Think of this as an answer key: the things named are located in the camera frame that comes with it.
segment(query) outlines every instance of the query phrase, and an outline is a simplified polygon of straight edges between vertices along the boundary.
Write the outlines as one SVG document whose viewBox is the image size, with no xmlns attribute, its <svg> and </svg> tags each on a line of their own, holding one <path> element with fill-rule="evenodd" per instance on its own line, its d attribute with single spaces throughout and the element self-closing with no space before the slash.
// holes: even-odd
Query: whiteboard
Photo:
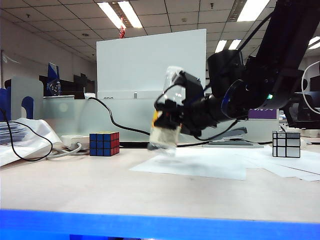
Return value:
<svg viewBox="0 0 320 240">
<path fill-rule="evenodd" d="M 169 66 L 206 81 L 206 29 L 98 41 L 97 96 L 156 98 Z"/>
</svg>

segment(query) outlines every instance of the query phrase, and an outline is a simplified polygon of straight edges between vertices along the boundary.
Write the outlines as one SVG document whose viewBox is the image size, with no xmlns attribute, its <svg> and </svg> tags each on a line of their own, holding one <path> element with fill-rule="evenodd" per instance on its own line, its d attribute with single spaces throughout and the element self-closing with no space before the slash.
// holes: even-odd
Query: red decoration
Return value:
<svg viewBox="0 0 320 240">
<path fill-rule="evenodd" d="M 124 18 L 121 17 L 121 22 L 122 22 L 122 25 L 120 27 L 120 34 L 119 34 L 119 37 L 120 39 L 124 39 L 125 38 L 125 34 L 126 34 L 126 29 L 124 28 Z"/>
</svg>

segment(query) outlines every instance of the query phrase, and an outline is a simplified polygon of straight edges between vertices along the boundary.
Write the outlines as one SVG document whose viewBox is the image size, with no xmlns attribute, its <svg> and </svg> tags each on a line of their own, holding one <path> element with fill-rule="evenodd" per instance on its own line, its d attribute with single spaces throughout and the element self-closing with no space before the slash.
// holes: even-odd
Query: rubik's cube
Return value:
<svg viewBox="0 0 320 240">
<path fill-rule="evenodd" d="M 90 156 L 109 157 L 119 153 L 119 132 L 90 133 Z"/>
<path fill-rule="evenodd" d="M 274 157 L 300 158 L 300 133 L 274 131 L 272 149 Z"/>
</svg>

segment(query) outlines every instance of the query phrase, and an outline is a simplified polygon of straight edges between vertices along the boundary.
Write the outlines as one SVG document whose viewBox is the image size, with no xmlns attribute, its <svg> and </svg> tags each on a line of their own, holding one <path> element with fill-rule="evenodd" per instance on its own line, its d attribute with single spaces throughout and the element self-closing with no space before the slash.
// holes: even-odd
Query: desk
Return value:
<svg viewBox="0 0 320 240">
<path fill-rule="evenodd" d="M 308 148 L 319 152 L 316 145 Z M 129 170 L 153 155 L 145 149 L 121 149 L 120 154 L 112 157 L 68 156 L 60 160 L 8 164 L 0 170 L 1 207 L 320 223 L 320 182 L 282 178 L 264 169 L 247 169 L 244 181 Z M 314 229 L 318 229 L 320 236 L 320 225 L 316 224 Z"/>
</svg>

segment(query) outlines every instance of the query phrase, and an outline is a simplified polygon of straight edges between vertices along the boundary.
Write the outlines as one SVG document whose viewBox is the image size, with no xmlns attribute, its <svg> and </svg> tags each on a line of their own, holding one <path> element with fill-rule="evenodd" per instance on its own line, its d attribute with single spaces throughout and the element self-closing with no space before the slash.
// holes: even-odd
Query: ceiling light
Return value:
<svg viewBox="0 0 320 240">
<path fill-rule="evenodd" d="M 320 42 L 318 42 L 317 44 L 309 47 L 309 49 L 317 49 L 317 48 L 319 48 L 319 47 L 320 47 Z"/>
<path fill-rule="evenodd" d="M 237 22 L 255 21 L 268 3 L 269 0 L 247 0 Z"/>
<path fill-rule="evenodd" d="M 122 23 L 120 17 L 116 14 L 116 12 L 112 9 L 112 7 L 107 2 L 99 2 L 97 3 L 101 10 L 107 15 L 107 17 L 113 22 L 113 24 L 120 29 L 121 26 L 126 28 L 126 26 Z"/>
<path fill-rule="evenodd" d="M 241 40 L 233 40 L 232 43 L 230 44 L 229 50 L 235 50 L 237 49 L 238 45 L 240 44 Z"/>
<path fill-rule="evenodd" d="M 220 40 L 218 42 L 218 45 L 216 46 L 215 53 L 221 52 L 224 49 L 226 43 L 227 43 L 227 40 Z"/>
<path fill-rule="evenodd" d="M 315 36 L 314 38 L 312 38 L 310 41 L 309 41 L 309 44 L 308 45 L 311 45 L 313 43 L 315 43 L 316 41 L 320 40 L 320 36 Z"/>
<path fill-rule="evenodd" d="M 130 21 L 132 27 L 142 28 L 141 22 L 130 3 L 128 1 L 118 1 L 118 4 Z"/>
</svg>

